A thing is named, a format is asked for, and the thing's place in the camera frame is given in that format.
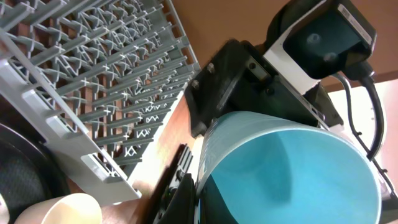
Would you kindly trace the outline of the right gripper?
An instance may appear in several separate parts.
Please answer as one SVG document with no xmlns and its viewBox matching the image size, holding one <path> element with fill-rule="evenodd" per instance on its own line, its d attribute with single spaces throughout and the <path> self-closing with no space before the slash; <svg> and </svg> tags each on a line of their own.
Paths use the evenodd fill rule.
<svg viewBox="0 0 398 224">
<path fill-rule="evenodd" d="M 233 111 L 251 111 L 319 128 L 343 125 L 321 84 L 299 93 L 255 47 L 231 39 L 185 90 L 192 137 Z"/>
</svg>

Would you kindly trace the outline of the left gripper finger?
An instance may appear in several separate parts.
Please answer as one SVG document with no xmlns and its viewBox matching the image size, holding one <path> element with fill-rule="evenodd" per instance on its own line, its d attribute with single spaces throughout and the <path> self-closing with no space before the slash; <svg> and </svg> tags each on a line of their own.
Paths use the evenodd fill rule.
<svg viewBox="0 0 398 224">
<path fill-rule="evenodd" d="M 186 144 L 181 144 L 152 195 L 149 223 L 193 223 L 195 208 L 195 183 L 188 169 L 193 154 Z"/>
</svg>

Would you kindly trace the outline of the blue plastic cup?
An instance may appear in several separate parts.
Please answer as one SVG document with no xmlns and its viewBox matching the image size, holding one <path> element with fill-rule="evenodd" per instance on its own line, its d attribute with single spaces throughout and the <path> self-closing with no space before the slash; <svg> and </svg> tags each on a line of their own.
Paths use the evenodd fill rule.
<svg viewBox="0 0 398 224">
<path fill-rule="evenodd" d="M 381 189 L 349 141 L 248 111 L 207 130 L 198 168 L 201 223 L 377 223 Z"/>
</svg>

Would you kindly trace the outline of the cream paper cup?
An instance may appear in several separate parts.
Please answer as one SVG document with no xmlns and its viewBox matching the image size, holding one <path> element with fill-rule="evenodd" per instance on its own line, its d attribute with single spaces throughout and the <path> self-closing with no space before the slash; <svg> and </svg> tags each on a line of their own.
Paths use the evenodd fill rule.
<svg viewBox="0 0 398 224">
<path fill-rule="evenodd" d="M 23 223 L 101 224 L 102 211 L 94 197 L 84 193 L 75 193 L 30 206 L 15 221 L 15 224 Z"/>
</svg>

